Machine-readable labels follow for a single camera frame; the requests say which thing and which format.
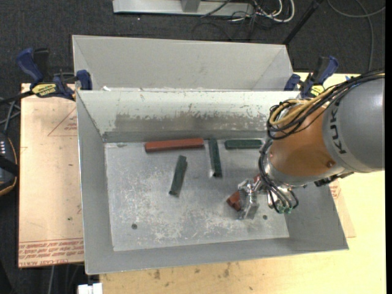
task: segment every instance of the cable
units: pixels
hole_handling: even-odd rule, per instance
[[[266,13],[263,9],[260,9],[258,12],[256,12],[256,14],[264,16],[264,17],[267,17],[267,18],[270,18],[273,21],[278,22],[278,23],[287,23],[287,22],[291,21],[293,19],[294,15],[295,15],[294,0],[289,0],[289,2],[290,2],[290,5],[291,5],[292,14],[288,18],[286,18],[286,19],[283,19],[283,20],[278,19],[278,18],[276,18],[275,15]]]
[[[268,136],[272,140],[277,140],[288,137],[291,134],[301,132],[309,127],[326,109],[322,110],[320,114],[318,114],[306,127],[299,129],[310,114],[318,110],[320,107],[325,106],[327,103],[331,104],[338,99],[341,99],[350,90],[360,84],[378,78],[384,78],[384,73],[384,69],[373,70],[358,77],[353,77],[343,83],[331,86],[311,100],[288,99],[281,102],[279,105],[272,106],[269,119],[267,120]]]
[[[55,275],[55,266],[53,265],[51,267],[51,274],[50,274],[50,280],[49,280],[49,288],[48,288],[48,294],[51,293],[51,286],[53,284],[53,276]]]
[[[15,105],[14,107],[15,107],[16,109],[20,110],[20,107],[19,107],[18,105]]]
[[[226,6],[231,1],[233,1],[233,0],[227,0],[222,5],[220,5],[218,8],[216,8],[215,10],[212,10],[212,11],[208,12],[207,14],[202,15],[200,18],[208,17],[208,16],[218,12],[220,9],[222,9],[224,6]]]
[[[4,133],[4,134],[7,133],[8,125],[9,125],[10,120],[11,120],[11,114],[12,114],[12,111],[13,111],[13,107],[14,107],[14,106],[15,106],[15,101],[13,101],[13,102],[11,103],[11,106],[10,106],[9,109],[8,109],[8,115],[7,115],[7,118],[6,118],[6,124],[4,125],[4,130],[3,130],[3,133]]]
[[[335,7],[332,5],[332,3],[331,3],[330,0],[327,0],[327,1],[328,1],[328,4],[330,5],[330,7],[331,7],[335,12],[337,12],[337,13],[339,13],[339,14],[345,16],[345,17],[353,17],[353,18],[371,17],[371,16],[376,15],[376,14],[378,14],[378,13],[380,13],[380,12],[383,12],[383,11],[385,10],[385,6],[383,6],[380,10],[377,10],[377,11],[372,12],[372,13],[367,13],[367,12],[366,12],[366,14],[364,14],[364,15],[354,15],[354,14],[344,13],[344,12],[338,10],[337,8],[335,8]]]
[[[75,268],[75,271],[74,271],[73,274],[72,274],[71,280],[69,281],[69,284],[68,284],[67,294],[68,294],[69,291],[71,290],[72,282],[73,282],[74,279],[75,279],[75,276],[76,276],[76,273],[77,273],[78,270],[79,270],[79,267],[80,267],[80,265],[77,265],[77,267]]]
[[[367,18],[368,22],[369,22],[369,26],[370,26],[370,32],[371,32],[371,50],[370,50],[370,58],[369,58],[369,64],[367,66],[367,70],[371,70],[372,69],[372,63],[373,63],[373,53],[374,53],[374,30],[373,30],[373,24],[372,21],[370,19],[371,16],[378,14],[382,11],[385,10],[385,6],[382,7],[380,10],[372,12],[372,13],[368,13],[367,10],[365,9],[365,7],[362,5],[362,3],[359,0],[355,0],[356,3],[358,3],[360,5],[360,7],[362,8],[364,15],[352,15],[352,14],[347,14],[344,12],[341,12],[340,10],[337,10],[337,8],[335,8],[332,4],[330,0],[327,0],[329,6],[338,14],[343,15],[345,17],[351,17],[351,18]]]
[[[268,195],[271,197],[271,202],[272,205],[277,213],[289,213],[292,209],[296,208],[299,204],[299,201],[294,194],[294,192],[291,189],[288,189],[288,192],[290,195],[294,198],[295,204],[293,205],[291,202],[291,199],[289,199],[283,191],[281,191],[277,184],[268,176],[265,166],[264,166],[264,161],[266,157],[266,152],[268,148],[272,145],[272,139],[269,139],[265,142],[265,144],[262,146],[260,150],[260,157],[258,160],[258,169],[260,170],[260,177],[264,182],[265,189],[267,190]],[[281,203],[284,206],[283,210],[279,210],[279,208],[276,206],[273,194],[281,201]]]
[[[10,119],[14,119],[14,118],[16,118],[18,115],[20,115],[20,111],[15,112],[12,116],[10,116]],[[0,121],[0,125],[1,125],[1,124],[4,124],[4,123],[6,123],[6,122],[7,122],[7,119]]]
[[[226,35],[226,37],[227,37],[228,40],[232,40],[232,39],[233,39],[233,38],[231,37],[231,35],[230,35],[222,26],[220,26],[220,25],[218,25],[218,24],[215,24],[215,23],[205,22],[205,23],[199,23],[199,24],[195,25],[195,26],[192,28],[192,31],[191,31],[190,33],[191,33],[191,35],[192,35],[192,39],[193,39],[193,40],[196,40],[196,39],[195,39],[195,36],[194,36],[195,30],[196,30],[197,28],[203,26],[203,25],[211,25],[211,26],[214,26],[214,27],[220,29],[220,31],[222,31],[222,32]]]

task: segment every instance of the black cable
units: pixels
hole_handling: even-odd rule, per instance
[[[220,5],[218,8],[216,8],[215,10],[212,10],[212,11],[208,12],[207,14],[202,15],[200,18],[208,17],[208,16],[218,12],[220,9],[222,9],[224,6],[226,6],[231,1],[233,1],[233,0],[227,0],[222,5]]]
[[[55,266],[53,265],[51,267],[51,273],[50,273],[50,280],[49,280],[49,286],[48,286],[48,294],[51,293],[51,288],[53,284],[53,276],[55,275]]]
[[[215,28],[218,28],[220,31],[222,31],[222,32],[226,35],[226,37],[227,37],[227,39],[228,39],[229,41],[233,40],[233,38],[231,37],[231,35],[230,35],[222,26],[220,26],[220,25],[218,25],[218,24],[215,24],[215,23],[211,23],[211,22],[203,22],[203,23],[196,24],[196,25],[192,28],[192,31],[190,32],[193,40],[198,40],[198,39],[195,39],[194,33],[195,33],[195,31],[196,31],[197,28],[199,28],[199,27],[201,27],[201,26],[203,26],[203,25],[211,25],[211,26],[214,26]]]
[[[371,80],[375,80],[378,78],[383,78],[384,76],[381,75],[382,73],[384,73],[385,70],[384,69],[377,69],[377,70],[373,70],[370,71],[368,73],[362,74],[358,77],[355,78],[351,78],[350,80],[347,80],[343,83],[334,85],[334,89],[323,99],[320,99],[319,101],[317,101],[313,106],[309,107],[308,109],[304,109],[300,114],[298,114],[294,119],[292,119],[289,123],[284,124],[284,125],[280,125],[279,127],[273,126],[271,124],[271,120],[275,120],[279,117],[279,115],[286,109],[290,108],[293,104],[292,103],[288,103],[287,101],[282,102],[280,105],[282,104],[287,104],[287,106],[281,110],[281,112],[279,114],[276,115],[276,117],[274,119],[270,118],[267,120],[267,131],[268,131],[268,136],[271,137],[272,139],[282,139],[285,137],[288,137],[291,134],[295,134],[298,132],[301,132],[302,130],[306,129],[307,127],[309,127],[315,120],[316,118],[318,118],[324,111],[325,109],[319,114],[317,115],[317,117],[315,119],[312,120],[312,122],[310,124],[308,124],[305,128],[302,128],[301,130],[298,130],[299,126],[304,122],[304,120],[313,112],[315,112],[317,109],[319,109],[321,106],[323,106],[326,102],[329,103],[333,103],[335,101],[337,101],[338,99],[341,99],[344,95],[346,95],[352,88],[354,88],[355,86],[358,86],[362,83],[366,83],[368,81]],[[271,113],[277,108],[279,107],[277,106],[273,106],[271,108]],[[292,129],[289,132],[284,132],[284,130],[287,129]],[[282,136],[274,136],[273,134],[271,134],[272,132],[283,132],[284,134]]]
[[[80,265],[77,265],[76,268],[75,268],[75,271],[72,274],[71,280],[69,281],[69,284],[68,284],[67,293],[69,293],[69,291],[71,291],[71,289],[72,289],[72,282],[75,279],[75,276],[76,276],[76,274],[77,274],[77,272],[79,270],[79,267],[80,267]]]
[[[13,111],[14,106],[15,106],[15,101],[13,101],[13,102],[11,103],[11,106],[10,106],[9,109],[8,109],[8,114],[7,114],[7,118],[6,118],[6,123],[4,124],[4,130],[3,130],[3,133],[4,133],[4,134],[7,133],[8,125],[9,125],[10,120],[11,120],[11,115],[12,115],[12,111]]]

